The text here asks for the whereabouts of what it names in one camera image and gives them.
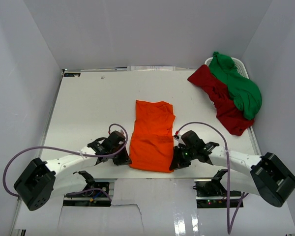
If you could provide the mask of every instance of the pile of clothes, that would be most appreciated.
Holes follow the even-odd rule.
[[[262,104],[258,86],[241,76],[231,57],[214,52],[188,81],[205,91],[216,107],[216,117],[234,135],[242,135],[254,123]]]

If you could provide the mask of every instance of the wire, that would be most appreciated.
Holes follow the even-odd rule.
[[[93,199],[95,200],[95,198],[97,198],[101,193],[102,193],[102,192],[99,191],[99,192],[93,197]]]
[[[125,130],[125,128],[123,126],[121,126],[120,124],[116,124],[116,123],[113,123],[111,124],[109,127],[108,127],[108,133],[110,134],[110,129],[112,126],[118,126],[120,127],[121,129],[123,129],[125,135],[126,135],[126,140],[123,144],[123,146],[116,152],[112,153],[112,154],[108,154],[108,155],[91,155],[91,154],[83,154],[83,156],[86,156],[86,157],[106,157],[106,158],[113,158],[116,154],[118,154],[119,152],[121,152],[125,147],[126,147],[126,144],[128,142],[128,133],[127,131]],[[30,148],[27,148],[27,149],[24,149],[23,151],[20,151],[18,154],[16,154],[15,156],[13,156],[11,158],[11,160],[9,160],[9,162],[6,164],[5,168],[4,168],[4,171],[3,171],[3,176],[2,176],[2,183],[3,183],[3,187],[5,189],[5,191],[14,196],[14,197],[18,197],[19,195],[16,194],[16,193],[13,193],[9,190],[9,188],[7,187],[6,185],[6,173],[10,167],[10,165],[12,164],[12,162],[20,155],[22,155],[23,153],[27,152],[27,151],[31,151],[31,150],[35,150],[35,149],[50,149],[50,150],[55,150],[55,151],[62,151],[62,152],[67,152],[67,153],[70,153],[70,154],[73,154],[73,155],[81,155],[80,152],[76,152],[76,151],[70,151],[70,150],[66,150],[66,149],[61,149],[61,148],[58,148],[58,147],[47,147],[47,146],[36,146],[36,147],[30,147]]]
[[[86,192],[93,191],[93,190],[99,190],[99,191],[101,191],[103,194],[106,195],[106,197],[109,199],[109,201],[112,201],[112,199],[110,198],[110,196],[103,189],[101,189],[101,188],[90,188],[90,189],[87,189],[87,190],[83,190],[81,192],[67,193],[66,196],[67,197],[70,197],[70,195],[78,195],[78,194],[86,193]]]
[[[226,202],[226,215],[227,215],[227,233],[230,235],[231,232],[232,232],[232,228],[233,228],[233,224],[234,224],[234,221],[235,221],[235,217],[237,215],[237,212],[239,210],[239,207],[242,203],[242,200],[248,196],[248,193],[242,193],[242,196],[239,200],[239,203],[237,205],[237,208],[233,214],[233,217],[232,217],[232,221],[230,223],[230,208],[231,208],[231,162],[230,162],[230,155],[229,155],[229,152],[228,152],[228,145],[227,145],[227,142],[226,142],[226,139],[225,137],[223,136],[223,134],[218,131],[216,128],[214,128],[212,125],[209,125],[207,123],[204,123],[204,122],[198,122],[198,121],[194,121],[194,122],[189,122],[187,124],[184,124],[182,127],[179,128],[179,130],[176,131],[175,135],[178,135],[179,132],[181,131],[182,128],[186,127],[187,125],[190,125],[190,124],[203,124],[203,125],[206,125],[208,127],[210,127],[211,129],[213,129],[215,132],[217,132],[221,138],[223,139],[224,141],[224,146],[225,146],[225,151],[226,151],[226,159],[227,159],[227,202]]]

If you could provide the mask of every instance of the white tabletop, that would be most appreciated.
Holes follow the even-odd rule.
[[[130,139],[135,121],[135,101],[143,100],[165,101],[173,105],[176,116],[173,132],[190,121],[206,122],[225,135],[230,149],[254,154],[248,131],[240,137],[229,134],[216,118],[215,107],[207,94],[187,81],[193,72],[84,72],[80,77],[64,77],[45,145],[79,150],[96,138],[107,137],[111,123],[123,125]],[[205,142],[223,144],[215,131],[203,125],[190,125],[181,134],[190,129]],[[64,155],[44,150],[41,158],[48,160]],[[194,160],[190,167],[168,174],[115,166],[109,160],[86,170],[94,178],[201,178],[214,176],[220,168]]]

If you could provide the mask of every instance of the orange shirt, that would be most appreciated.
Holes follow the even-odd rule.
[[[130,143],[131,168],[170,173],[173,159],[173,106],[136,100],[136,121]]]

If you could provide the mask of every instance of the white panel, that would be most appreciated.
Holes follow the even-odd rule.
[[[271,0],[25,0],[61,68],[241,57]]]
[[[295,174],[295,1],[272,2],[242,60],[263,96],[254,125],[260,148]],[[288,205],[295,223],[295,191]]]
[[[23,1],[0,0],[0,236],[9,234],[17,200],[3,189],[3,169],[14,154],[39,144],[60,73]],[[34,154],[11,166],[9,188]]]
[[[130,139],[135,121],[135,101],[138,99],[173,104],[176,116],[173,132],[190,121],[206,122],[225,135],[230,149],[254,154],[248,131],[240,137],[229,134],[216,118],[215,107],[208,95],[187,81],[193,72],[84,72],[80,77],[64,77],[45,145],[79,150],[96,138],[107,137],[111,123],[123,125]],[[223,144],[222,138],[209,127],[194,124],[181,133],[188,130],[197,132],[205,142]],[[63,152],[44,150],[42,159],[65,155]],[[219,169],[221,167],[197,160],[190,167],[170,174],[135,170],[127,165],[115,166],[112,160],[86,168],[94,178],[200,178],[213,177]]]

